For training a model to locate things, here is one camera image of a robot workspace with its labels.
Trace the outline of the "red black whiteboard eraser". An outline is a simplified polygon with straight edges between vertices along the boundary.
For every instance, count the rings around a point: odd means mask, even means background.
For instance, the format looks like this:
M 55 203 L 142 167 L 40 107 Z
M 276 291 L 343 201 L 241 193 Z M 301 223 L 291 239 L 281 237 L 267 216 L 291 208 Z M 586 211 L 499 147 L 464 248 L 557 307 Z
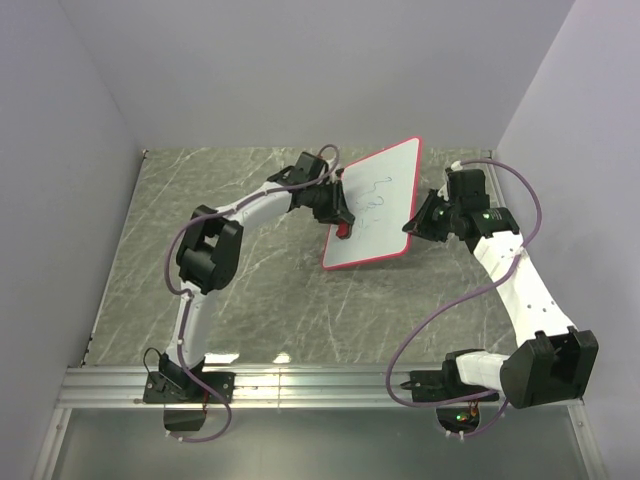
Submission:
M 341 223 L 336 229 L 336 237 L 344 240 L 351 236 L 351 225 L 347 223 Z

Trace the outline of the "red framed whiteboard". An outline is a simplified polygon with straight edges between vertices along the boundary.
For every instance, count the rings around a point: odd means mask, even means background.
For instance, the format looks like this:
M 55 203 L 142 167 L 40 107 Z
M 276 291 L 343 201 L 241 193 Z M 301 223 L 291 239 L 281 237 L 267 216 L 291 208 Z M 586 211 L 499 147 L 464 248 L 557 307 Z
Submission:
M 322 257 L 326 270 L 400 257 L 411 243 L 402 227 L 414 216 L 420 177 L 422 139 L 411 137 L 345 167 L 342 182 L 355 216 L 351 236 L 329 228 Z

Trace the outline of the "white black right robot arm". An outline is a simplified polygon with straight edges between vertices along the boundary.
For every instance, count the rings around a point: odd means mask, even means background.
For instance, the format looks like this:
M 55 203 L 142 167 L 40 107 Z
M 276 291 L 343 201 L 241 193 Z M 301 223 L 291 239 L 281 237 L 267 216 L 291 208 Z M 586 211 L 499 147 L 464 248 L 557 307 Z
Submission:
M 481 169 L 458 162 L 441 190 L 430 190 L 404 232 L 429 241 L 456 236 L 484 268 L 509 315 L 517 348 L 510 355 L 470 349 L 446 355 L 438 371 L 413 372 L 404 388 L 414 404 L 495 400 L 522 409 L 583 397 L 599 345 L 562 311 L 537 272 L 511 212 L 493 207 Z

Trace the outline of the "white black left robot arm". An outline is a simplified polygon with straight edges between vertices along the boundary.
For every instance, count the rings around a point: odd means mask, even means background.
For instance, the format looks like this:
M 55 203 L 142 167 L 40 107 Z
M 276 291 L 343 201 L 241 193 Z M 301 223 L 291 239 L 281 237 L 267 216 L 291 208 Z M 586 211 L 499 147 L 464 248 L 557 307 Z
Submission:
M 236 275 L 246 234 L 262 224 L 306 207 L 320 224 L 351 228 L 355 222 L 344 196 L 340 154 L 329 144 L 317 154 L 303 152 L 295 164 L 269 176 L 254 192 L 217 209 L 197 207 L 172 240 L 166 263 L 176 262 L 180 285 L 169 291 L 180 297 L 171 340 L 159 360 L 166 388 L 180 402 L 196 399 L 203 379 L 198 373 L 206 356 L 204 328 L 218 292 Z

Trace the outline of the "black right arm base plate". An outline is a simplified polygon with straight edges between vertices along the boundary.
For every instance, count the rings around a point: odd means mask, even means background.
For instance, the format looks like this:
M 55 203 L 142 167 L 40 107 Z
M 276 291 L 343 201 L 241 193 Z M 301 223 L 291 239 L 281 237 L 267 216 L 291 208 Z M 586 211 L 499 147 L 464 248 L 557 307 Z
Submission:
M 416 403 L 432 403 L 477 394 L 481 388 L 463 384 L 457 373 L 444 370 L 413 370 L 400 388 Z

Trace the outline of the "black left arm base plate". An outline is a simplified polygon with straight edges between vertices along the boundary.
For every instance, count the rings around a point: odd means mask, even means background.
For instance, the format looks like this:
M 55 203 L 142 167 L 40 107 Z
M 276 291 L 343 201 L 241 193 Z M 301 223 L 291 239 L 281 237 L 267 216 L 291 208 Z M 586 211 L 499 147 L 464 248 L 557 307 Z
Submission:
M 200 380 L 210 389 L 216 391 L 227 403 L 231 402 L 235 374 L 232 372 L 204 372 L 198 375 Z M 186 403 L 214 403 L 221 400 L 213 396 L 208 390 L 186 378 L 186 386 L 181 387 L 168 380 L 160 372 L 148 374 L 143 393 L 145 404 L 186 404 Z

